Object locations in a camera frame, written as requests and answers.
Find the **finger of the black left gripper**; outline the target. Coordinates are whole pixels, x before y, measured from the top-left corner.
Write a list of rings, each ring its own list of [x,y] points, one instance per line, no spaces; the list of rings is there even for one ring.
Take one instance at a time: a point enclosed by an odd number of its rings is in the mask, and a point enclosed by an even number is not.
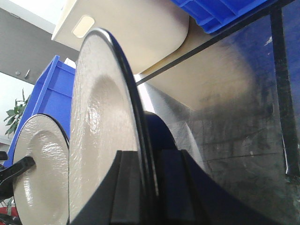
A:
[[[18,176],[35,165],[32,157],[24,157],[0,172],[0,197],[10,198],[14,195],[13,182]]]

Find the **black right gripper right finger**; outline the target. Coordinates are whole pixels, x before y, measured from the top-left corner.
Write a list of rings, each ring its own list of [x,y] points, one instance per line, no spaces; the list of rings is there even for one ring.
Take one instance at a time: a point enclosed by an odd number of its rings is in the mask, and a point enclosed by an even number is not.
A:
[[[157,160],[164,225],[275,225],[220,187],[186,150],[162,150]]]

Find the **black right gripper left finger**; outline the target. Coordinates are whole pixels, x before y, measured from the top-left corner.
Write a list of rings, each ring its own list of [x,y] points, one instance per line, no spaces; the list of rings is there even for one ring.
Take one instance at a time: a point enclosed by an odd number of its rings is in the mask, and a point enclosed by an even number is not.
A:
[[[104,180],[71,224],[140,225],[142,198],[138,153],[119,150]]]

